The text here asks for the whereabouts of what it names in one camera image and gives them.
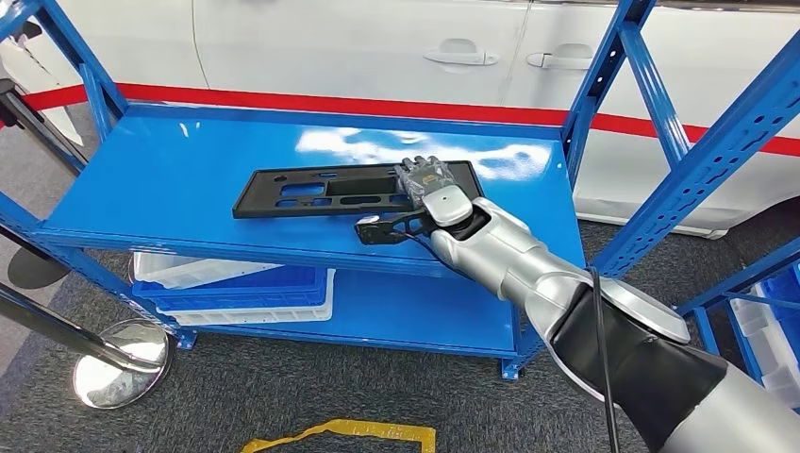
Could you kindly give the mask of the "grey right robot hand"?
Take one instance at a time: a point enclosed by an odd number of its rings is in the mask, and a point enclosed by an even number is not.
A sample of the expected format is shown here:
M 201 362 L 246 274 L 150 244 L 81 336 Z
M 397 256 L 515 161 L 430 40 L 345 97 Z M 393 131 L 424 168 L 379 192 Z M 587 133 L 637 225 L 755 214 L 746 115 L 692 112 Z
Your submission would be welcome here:
M 447 164 L 435 156 L 404 158 L 393 169 L 398 177 L 398 187 L 415 209 L 423 206 L 426 195 L 457 184 Z

